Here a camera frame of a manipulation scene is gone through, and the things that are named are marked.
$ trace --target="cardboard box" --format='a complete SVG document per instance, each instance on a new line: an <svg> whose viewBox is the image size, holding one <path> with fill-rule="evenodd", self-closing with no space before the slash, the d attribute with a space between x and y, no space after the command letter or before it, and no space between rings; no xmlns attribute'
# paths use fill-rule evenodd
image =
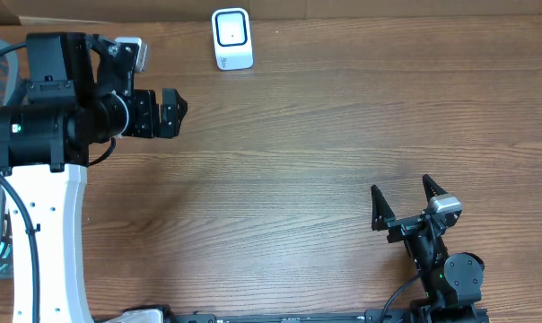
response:
<svg viewBox="0 0 542 323"><path fill-rule="evenodd" d="M209 21L215 10L233 6L252 20L542 14L542 0L0 0L0 6L24 23Z"/></svg>

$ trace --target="white sensor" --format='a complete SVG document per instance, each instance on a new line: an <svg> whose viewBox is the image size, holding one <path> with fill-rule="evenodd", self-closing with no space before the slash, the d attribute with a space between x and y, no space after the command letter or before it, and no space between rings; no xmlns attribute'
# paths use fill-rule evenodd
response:
<svg viewBox="0 0 542 323"><path fill-rule="evenodd" d="M211 16L215 59L224 71L253 66L249 15L241 8L220 9Z"/></svg>

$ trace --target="white plastic mount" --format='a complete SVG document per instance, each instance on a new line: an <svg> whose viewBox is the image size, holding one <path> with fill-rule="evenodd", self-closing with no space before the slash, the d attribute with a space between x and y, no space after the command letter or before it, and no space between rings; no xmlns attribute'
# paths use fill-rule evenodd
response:
<svg viewBox="0 0 542 323"><path fill-rule="evenodd" d="M66 164L14 167L6 177L27 206L36 232L41 322L92 323L83 283L82 203L87 168ZM8 196L13 232L13 322L32 322L32 276L28 236L15 202ZM159 310L135 310L110 322L162 323Z"/></svg>

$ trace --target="wooden table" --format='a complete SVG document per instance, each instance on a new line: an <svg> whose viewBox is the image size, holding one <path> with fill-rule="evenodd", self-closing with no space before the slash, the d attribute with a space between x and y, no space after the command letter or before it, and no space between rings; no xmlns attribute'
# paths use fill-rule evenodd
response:
<svg viewBox="0 0 542 323"><path fill-rule="evenodd" d="M254 67L225 73L209 22L0 38L33 31L141 36L153 58L136 86L189 102L179 138L120 140L90 169L92 314L380 308L414 266L371 231L370 185L412 215L429 173L464 203L444 239L485 261L479 307L542 322L542 16L252 22ZM395 306L422 295L417 284ZM0 282L0 322L12 297Z"/></svg>

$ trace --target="table surface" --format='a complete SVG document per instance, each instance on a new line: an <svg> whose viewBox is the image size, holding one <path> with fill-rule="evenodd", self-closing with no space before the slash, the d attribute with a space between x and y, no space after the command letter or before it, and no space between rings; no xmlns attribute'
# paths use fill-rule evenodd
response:
<svg viewBox="0 0 542 323"><path fill-rule="evenodd" d="M119 140L89 170L92 314L155 302L219 315L380 308L415 270L402 244L371 231L370 186L410 215L429 173L464 205L450 253L485 261L478 306L496 322L542 322L542 16L251 28L253 68L221 72L209 22L0 27L10 42L140 36L152 61L136 87L175 87L189 102L180 137ZM422 295L417 284L395 306ZM0 322L12 297L0 282Z"/></svg>

